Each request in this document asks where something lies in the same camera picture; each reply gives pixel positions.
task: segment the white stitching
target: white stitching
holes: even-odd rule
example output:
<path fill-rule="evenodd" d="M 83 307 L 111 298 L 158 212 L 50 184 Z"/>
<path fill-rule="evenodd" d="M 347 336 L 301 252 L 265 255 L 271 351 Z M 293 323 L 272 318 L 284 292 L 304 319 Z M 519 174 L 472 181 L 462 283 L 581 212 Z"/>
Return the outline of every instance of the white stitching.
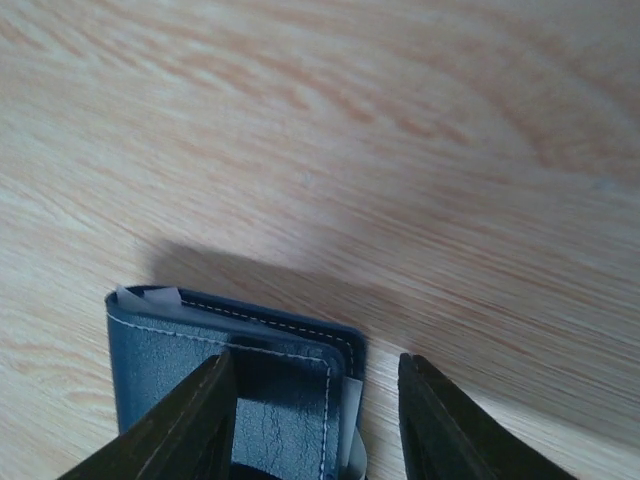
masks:
<path fill-rule="evenodd" d="M 188 300 L 182 300 L 182 303 L 186 303 L 187 305 L 193 305 L 195 307 L 206 308 L 208 310 L 213 310 L 215 312 L 228 313 L 229 315 L 234 315 L 236 317 L 241 317 L 241 318 L 247 318 L 249 320 L 257 320 L 258 322 L 261 322 L 261 323 L 264 323 L 264 324 L 268 324 L 268 325 L 277 325 L 278 327 L 288 328 L 290 330 L 299 330 L 301 332 L 312 333 L 314 335 L 318 335 L 318 336 L 321 336 L 321 337 L 327 337 L 327 338 L 339 340 L 339 341 L 341 341 L 343 343 L 346 343 L 347 347 L 349 347 L 349 372 L 350 372 L 349 374 L 353 375 L 353 369 L 354 369 L 353 347 L 351 345 L 351 342 L 349 342 L 348 340 L 345 340 L 344 338 L 341 338 L 341 337 L 338 337 L 338 336 L 335 336 L 335 335 L 330 335 L 330 334 L 324 333 L 324 332 L 316 332 L 315 330 L 309 330 L 307 328 L 296 327 L 295 325 L 287 325 L 285 323 L 278 323 L 278 322 L 273 322 L 273 321 L 270 321 L 270 320 L 264 320 L 264 319 L 259 318 L 259 317 L 251 317 L 249 315 L 238 313 L 238 312 L 235 312 L 233 310 L 226 310 L 226 309 L 220 308 L 220 307 L 212 307 L 211 305 L 207 305 L 205 303 L 190 302 Z"/>
<path fill-rule="evenodd" d="M 320 477 L 319 480 L 324 479 L 324 465 L 326 462 L 326 452 L 327 452 L 327 432 L 328 432 L 328 422 L 329 422 L 329 387 L 331 385 L 331 367 L 329 364 L 323 360 L 322 358 L 316 357 L 306 357 L 304 355 L 295 355 L 293 353 L 282 353 L 282 352 L 274 352 L 272 350 L 264 350 L 262 348 L 256 347 L 247 347 L 246 345 L 237 345 L 234 343 L 221 342 L 219 340 L 212 340 L 210 338 L 198 337 L 195 335 L 188 335 L 186 333 L 178 333 L 172 332 L 169 330 L 162 330 L 159 328 L 153 327 L 145 327 L 142 325 L 135 325 L 133 323 L 125 322 L 124 320 L 120 320 L 119 318 L 114 317 L 110 313 L 107 313 L 107 317 L 109 317 L 114 322 L 120 323 L 126 327 L 136 328 L 138 330 L 148 331 L 160 333 L 162 335 L 168 335 L 170 337 L 179 337 L 179 338 L 188 338 L 189 340 L 198 340 L 200 342 L 212 343 L 215 345 L 228 346 L 231 348 L 237 348 L 239 350 L 249 350 L 252 352 L 261 352 L 266 353 L 267 355 L 275 355 L 277 357 L 288 357 L 288 358 L 297 358 L 301 360 L 311 360 L 314 362 L 321 362 L 327 367 L 327 387 L 324 393 L 324 419 L 322 421 L 322 447 L 321 447 L 321 458 L 320 458 Z"/>

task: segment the blue leather wallet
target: blue leather wallet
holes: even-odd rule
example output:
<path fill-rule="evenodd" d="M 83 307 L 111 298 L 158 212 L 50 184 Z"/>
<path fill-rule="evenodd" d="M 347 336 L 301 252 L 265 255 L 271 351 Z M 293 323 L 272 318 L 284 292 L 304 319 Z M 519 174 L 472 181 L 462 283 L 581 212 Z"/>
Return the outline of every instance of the blue leather wallet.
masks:
<path fill-rule="evenodd" d="M 120 432 L 207 358 L 229 351 L 238 389 L 232 461 L 282 480 L 337 480 L 343 389 L 347 379 L 364 380 L 363 335 L 189 290 L 149 308 L 136 303 L 163 290 L 106 298 Z"/>

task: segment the light wood surface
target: light wood surface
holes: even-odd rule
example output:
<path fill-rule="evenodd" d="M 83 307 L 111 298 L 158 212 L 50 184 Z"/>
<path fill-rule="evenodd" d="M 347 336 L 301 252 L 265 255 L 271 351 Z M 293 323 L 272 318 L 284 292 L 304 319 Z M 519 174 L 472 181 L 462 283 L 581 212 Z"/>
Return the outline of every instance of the light wood surface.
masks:
<path fill-rule="evenodd" d="M 4 0 L 0 477 L 116 434 L 104 295 L 361 328 L 371 480 L 426 355 L 580 478 L 640 472 L 640 3 Z"/>

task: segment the wooden table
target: wooden table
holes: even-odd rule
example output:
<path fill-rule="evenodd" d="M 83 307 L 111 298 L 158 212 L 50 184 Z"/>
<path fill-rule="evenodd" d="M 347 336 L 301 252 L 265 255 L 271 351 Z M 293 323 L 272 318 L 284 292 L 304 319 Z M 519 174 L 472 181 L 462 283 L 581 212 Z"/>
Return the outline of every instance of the wooden table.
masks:
<path fill-rule="evenodd" d="M 103 297 L 369 337 L 371 480 L 426 355 L 581 478 L 640 471 L 640 4 L 5 0 L 0 477 L 116 434 Z"/>

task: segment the leather texture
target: leather texture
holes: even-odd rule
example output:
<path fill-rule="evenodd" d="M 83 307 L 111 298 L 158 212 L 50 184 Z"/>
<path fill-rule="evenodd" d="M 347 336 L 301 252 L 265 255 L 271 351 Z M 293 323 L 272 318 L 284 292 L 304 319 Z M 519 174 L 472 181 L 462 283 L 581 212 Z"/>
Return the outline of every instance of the leather texture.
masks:
<path fill-rule="evenodd" d="M 239 397 L 232 461 L 282 480 L 337 480 L 342 382 L 364 379 L 362 335 L 198 292 L 180 295 L 183 305 L 226 319 L 224 328 L 127 311 L 115 293 L 106 299 L 121 433 L 203 361 L 229 351 Z M 247 333 L 247 322 L 294 335 Z"/>

